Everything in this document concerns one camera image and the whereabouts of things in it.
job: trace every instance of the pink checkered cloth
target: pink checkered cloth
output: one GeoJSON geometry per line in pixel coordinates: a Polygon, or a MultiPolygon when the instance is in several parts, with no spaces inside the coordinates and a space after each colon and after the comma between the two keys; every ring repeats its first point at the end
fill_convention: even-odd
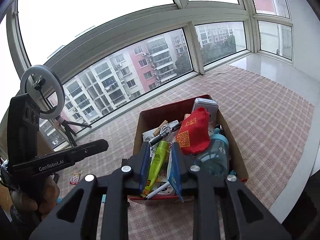
{"type": "MultiPolygon", "coordinates": [[[[248,170],[246,186],[269,208],[300,160],[314,107],[267,78],[229,65],[183,82],[82,138],[79,144],[104,138],[109,149],[61,171],[60,195],[73,188],[68,184],[72,173],[80,172],[82,178],[88,173],[110,174],[121,166],[122,158],[132,155],[141,111],[203,94],[218,102],[248,170]]],[[[131,202],[128,228],[129,239],[192,239],[193,203],[144,206],[131,202]]]]}

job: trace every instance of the transparent bottle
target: transparent bottle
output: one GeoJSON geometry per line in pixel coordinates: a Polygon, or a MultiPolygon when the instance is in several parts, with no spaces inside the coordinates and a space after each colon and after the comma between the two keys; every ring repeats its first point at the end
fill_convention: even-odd
{"type": "Polygon", "coordinates": [[[229,142],[216,128],[210,136],[210,144],[204,152],[195,156],[194,164],[205,168],[211,175],[226,176],[229,173],[229,142]]]}

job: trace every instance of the red pouch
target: red pouch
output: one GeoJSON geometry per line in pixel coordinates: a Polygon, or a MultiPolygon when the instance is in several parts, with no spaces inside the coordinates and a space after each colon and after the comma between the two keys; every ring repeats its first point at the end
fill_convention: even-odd
{"type": "Polygon", "coordinates": [[[209,146],[209,117],[209,112],[200,107],[182,121],[176,141],[184,155],[203,152],[209,146]]]}

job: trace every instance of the yellow-green tube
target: yellow-green tube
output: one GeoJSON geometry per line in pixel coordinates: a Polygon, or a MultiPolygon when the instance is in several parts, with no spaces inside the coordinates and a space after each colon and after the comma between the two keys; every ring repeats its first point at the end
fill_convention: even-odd
{"type": "Polygon", "coordinates": [[[166,141],[159,142],[159,145],[158,145],[156,153],[155,153],[155,157],[153,158],[151,166],[150,166],[147,185],[144,188],[141,196],[145,197],[146,195],[148,195],[151,192],[153,184],[155,183],[155,181],[158,177],[158,173],[161,169],[161,166],[167,156],[168,149],[169,149],[168,142],[166,142],[166,141]]]}

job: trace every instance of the metal bolt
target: metal bolt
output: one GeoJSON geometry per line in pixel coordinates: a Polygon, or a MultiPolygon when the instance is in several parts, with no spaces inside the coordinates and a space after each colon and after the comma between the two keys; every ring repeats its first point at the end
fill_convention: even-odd
{"type": "Polygon", "coordinates": [[[87,176],[84,177],[85,181],[93,181],[94,176],[92,174],[88,174],[87,176]]]}
{"type": "Polygon", "coordinates": [[[129,171],[131,171],[131,167],[128,166],[128,165],[123,166],[123,167],[121,167],[121,171],[123,171],[123,172],[129,172],[129,171]]]}
{"type": "Polygon", "coordinates": [[[191,170],[191,171],[199,171],[199,170],[200,170],[200,167],[199,167],[198,165],[192,165],[192,166],[190,167],[190,170],[191,170]]]}
{"type": "Polygon", "coordinates": [[[227,176],[227,180],[229,181],[236,181],[237,180],[237,177],[235,175],[228,175],[227,176]]]}

